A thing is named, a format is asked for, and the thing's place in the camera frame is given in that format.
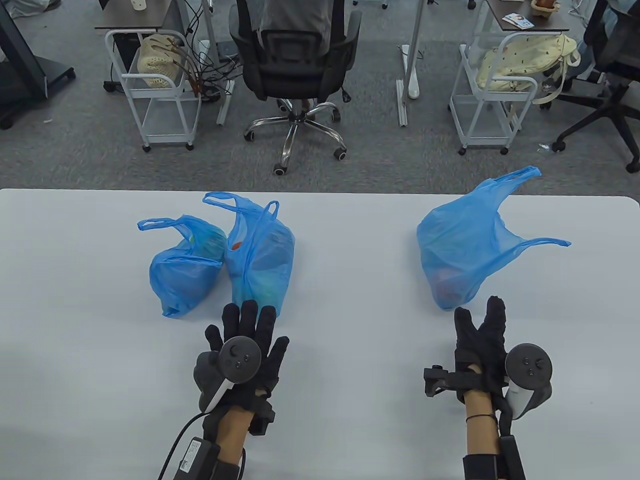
gloved hand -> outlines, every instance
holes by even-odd
[[[278,372],[287,351],[289,339],[287,337],[277,338],[271,348],[271,353],[269,353],[276,310],[274,307],[264,307],[256,324],[257,317],[258,304],[253,300],[244,302],[242,311],[237,305],[230,303],[222,312],[225,342],[236,336],[253,339],[262,352],[262,363],[258,373],[251,380],[234,385],[232,389],[226,391],[218,406],[238,406],[248,412],[255,412],[256,395],[268,398],[278,383]],[[223,344],[220,331],[215,325],[207,327],[205,337],[211,351],[200,354],[193,371],[194,380],[201,391],[199,401],[201,412],[204,412],[215,394],[214,389],[211,388],[211,385],[215,383],[212,379],[216,378],[214,377],[216,373],[213,370]]]
[[[482,370],[485,386],[492,396],[502,398],[502,388],[506,370],[504,366],[507,353],[504,350],[504,330],[506,328],[504,302],[489,297],[486,303],[486,316],[482,325],[476,329],[471,313],[461,307],[454,312],[456,325],[456,371],[468,371],[472,364]],[[464,392],[457,392],[458,400],[464,403]]]

black office chair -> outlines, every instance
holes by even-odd
[[[618,22],[607,38],[602,16],[609,7],[618,16]],[[584,32],[584,43],[593,48],[596,61],[595,70],[614,74],[626,81],[611,92],[608,97],[580,97],[560,94],[559,100],[595,108],[580,122],[565,130],[551,145],[554,152],[562,152],[566,145],[564,139],[599,118],[611,119],[620,136],[627,144],[634,158],[627,165],[629,173],[640,171],[640,150],[634,139],[626,117],[640,120],[640,111],[621,103],[632,81],[640,81],[640,0],[631,7],[629,13],[623,13],[617,0],[598,0],[589,24]]]
[[[338,107],[326,100],[342,88],[344,76],[353,66],[361,17],[360,12],[351,13],[345,36],[344,0],[334,0],[330,49],[321,56],[318,54],[321,35],[312,32],[263,31],[263,48],[258,41],[257,30],[252,30],[246,0],[237,0],[237,5],[232,6],[229,30],[242,60],[244,83],[259,100],[277,99],[281,110],[287,113],[253,121],[244,131],[244,139],[253,141],[254,129],[262,125],[290,124],[280,162],[273,167],[276,175],[287,172],[293,140],[301,125],[332,137],[339,144],[333,156],[338,160],[345,158],[347,147],[340,134],[309,117],[330,109],[332,120],[340,121]],[[306,113],[298,111],[292,100],[304,99],[317,99],[318,103]]]

blue plastic bag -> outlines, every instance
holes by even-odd
[[[218,200],[235,200],[235,206]],[[296,239],[278,217],[276,201],[262,208],[232,193],[211,192],[202,201],[236,212],[236,223],[229,233],[225,262],[232,286],[232,301],[242,305],[255,300],[258,307],[271,305],[280,315],[293,269]]]
[[[160,299],[162,315],[180,318],[191,312],[211,292],[224,265],[227,237],[215,225],[183,215],[138,222],[140,230],[173,227],[183,240],[158,253],[149,267],[151,288]]]
[[[418,225],[422,269],[440,308],[450,310],[471,301],[485,278],[530,246],[571,245],[555,238],[522,239],[507,230],[500,218],[498,208],[505,198],[541,175],[529,166],[485,180],[465,196],[433,209]]]

card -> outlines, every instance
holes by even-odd
[[[515,25],[521,30],[526,30],[527,28],[533,28],[535,26],[519,13],[510,13],[509,15],[505,15],[502,20]]]

sticker label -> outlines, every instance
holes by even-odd
[[[202,443],[198,440],[191,441],[189,448],[187,448],[187,453],[184,454],[184,458],[180,462],[180,469],[183,472],[189,473],[189,470],[191,470],[191,466],[193,465],[193,460],[196,458],[201,445]]]

